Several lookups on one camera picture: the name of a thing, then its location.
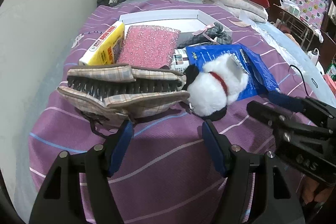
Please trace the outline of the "purple striped bed sheet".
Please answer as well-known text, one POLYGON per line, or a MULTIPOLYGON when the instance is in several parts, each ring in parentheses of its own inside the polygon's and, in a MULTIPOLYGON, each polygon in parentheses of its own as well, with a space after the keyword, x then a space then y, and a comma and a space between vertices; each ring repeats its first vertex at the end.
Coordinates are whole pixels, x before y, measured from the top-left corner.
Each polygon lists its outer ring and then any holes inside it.
MULTIPOLYGON (((118 8, 100 6, 85 22, 84 37, 70 51, 65 69, 76 64, 98 33, 121 15, 166 9, 201 10, 229 27, 232 39, 259 54, 280 90, 290 96, 318 96, 319 73, 302 79, 281 55, 250 27, 241 27, 228 11, 211 4, 150 0, 118 8)), ((120 170, 109 184, 126 223, 209 223, 224 188, 202 141, 202 120, 179 105, 135 125, 120 170)), ((67 150, 81 153, 102 139, 75 108, 52 92, 29 136, 30 171, 39 188, 56 156, 67 150)))

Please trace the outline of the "blue plastic package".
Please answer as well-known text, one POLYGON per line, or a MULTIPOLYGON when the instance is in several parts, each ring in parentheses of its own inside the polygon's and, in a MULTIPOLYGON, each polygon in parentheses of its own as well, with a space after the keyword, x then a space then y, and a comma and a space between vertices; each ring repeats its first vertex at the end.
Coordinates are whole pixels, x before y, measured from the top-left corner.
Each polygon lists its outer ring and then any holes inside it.
POLYGON ((234 54, 249 75, 247 87, 238 96, 239 101, 271 91, 280 91, 275 78, 262 61, 260 55, 242 44, 205 45, 186 48, 189 64, 195 64, 199 69, 202 69, 206 62, 213 61, 224 53, 234 54))

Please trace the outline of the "pink sparkly sponge cloth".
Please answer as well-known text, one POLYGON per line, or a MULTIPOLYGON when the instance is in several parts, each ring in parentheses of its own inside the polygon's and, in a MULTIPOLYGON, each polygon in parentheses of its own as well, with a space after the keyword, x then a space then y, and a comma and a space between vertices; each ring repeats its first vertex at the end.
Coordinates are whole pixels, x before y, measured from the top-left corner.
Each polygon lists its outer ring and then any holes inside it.
POLYGON ((117 62, 146 68, 170 66, 180 33, 169 27, 132 25, 117 62))

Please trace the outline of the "grey plaid cloth with bow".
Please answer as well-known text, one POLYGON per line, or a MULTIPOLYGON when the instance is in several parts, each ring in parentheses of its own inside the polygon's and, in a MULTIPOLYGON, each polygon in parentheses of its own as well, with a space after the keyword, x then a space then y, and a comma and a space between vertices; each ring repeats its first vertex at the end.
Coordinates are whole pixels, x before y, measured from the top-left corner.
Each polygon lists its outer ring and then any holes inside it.
POLYGON ((182 49, 189 46, 225 44, 232 44, 232 38, 221 23, 214 22, 206 25, 201 30, 181 33, 178 36, 177 48, 182 49))

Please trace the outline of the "beige folded quilt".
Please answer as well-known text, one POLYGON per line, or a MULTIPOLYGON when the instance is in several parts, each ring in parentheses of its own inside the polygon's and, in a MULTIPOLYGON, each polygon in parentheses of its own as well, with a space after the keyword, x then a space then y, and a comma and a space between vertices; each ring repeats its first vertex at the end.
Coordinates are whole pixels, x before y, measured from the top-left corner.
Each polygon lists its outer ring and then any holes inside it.
POLYGON ((218 6, 239 17, 240 11, 244 11, 248 18, 255 22, 266 23, 268 13, 266 9, 250 0, 204 0, 207 3, 216 3, 218 6))

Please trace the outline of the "white cardboard box tray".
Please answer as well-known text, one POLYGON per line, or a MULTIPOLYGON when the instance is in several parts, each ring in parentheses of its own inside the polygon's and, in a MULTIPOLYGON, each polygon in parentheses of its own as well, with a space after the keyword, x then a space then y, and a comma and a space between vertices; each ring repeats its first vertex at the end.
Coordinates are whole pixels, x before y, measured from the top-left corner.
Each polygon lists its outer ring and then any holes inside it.
POLYGON ((180 30, 181 33, 195 32, 218 22, 201 10, 171 9, 143 11, 121 15, 119 21, 125 24, 125 31, 133 25, 163 26, 180 30))

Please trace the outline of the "pink patterned gift box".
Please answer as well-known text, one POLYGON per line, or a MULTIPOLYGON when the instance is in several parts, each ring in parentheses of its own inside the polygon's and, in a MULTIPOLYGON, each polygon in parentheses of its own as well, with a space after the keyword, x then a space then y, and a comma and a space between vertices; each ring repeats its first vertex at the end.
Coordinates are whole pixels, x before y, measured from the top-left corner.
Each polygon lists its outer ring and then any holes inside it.
POLYGON ((300 17, 313 28, 320 29, 325 13, 328 12, 330 0, 296 0, 300 17))

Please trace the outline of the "yellow tissue pack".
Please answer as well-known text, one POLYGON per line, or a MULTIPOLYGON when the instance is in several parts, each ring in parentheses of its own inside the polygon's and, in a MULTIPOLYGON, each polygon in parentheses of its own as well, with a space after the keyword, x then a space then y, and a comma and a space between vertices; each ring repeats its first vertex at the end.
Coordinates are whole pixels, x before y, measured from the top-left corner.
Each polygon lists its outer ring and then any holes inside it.
POLYGON ((115 64, 125 37, 125 24, 116 21, 87 49, 79 59, 79 65, 115 64))

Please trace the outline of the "white black plush dog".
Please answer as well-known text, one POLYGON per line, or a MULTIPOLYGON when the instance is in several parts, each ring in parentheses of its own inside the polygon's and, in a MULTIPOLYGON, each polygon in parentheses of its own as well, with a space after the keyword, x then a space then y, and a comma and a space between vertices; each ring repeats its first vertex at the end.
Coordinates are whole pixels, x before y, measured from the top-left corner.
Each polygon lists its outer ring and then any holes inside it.
POLYGON ((233 53, 224 53, 206 62, 202 69, 189 65, 184 75, 183 89, 190 94, 187 100, 190 110, 211 121, 226 115, 228 106, 238 100, 249 81, 248 72, 233 53))

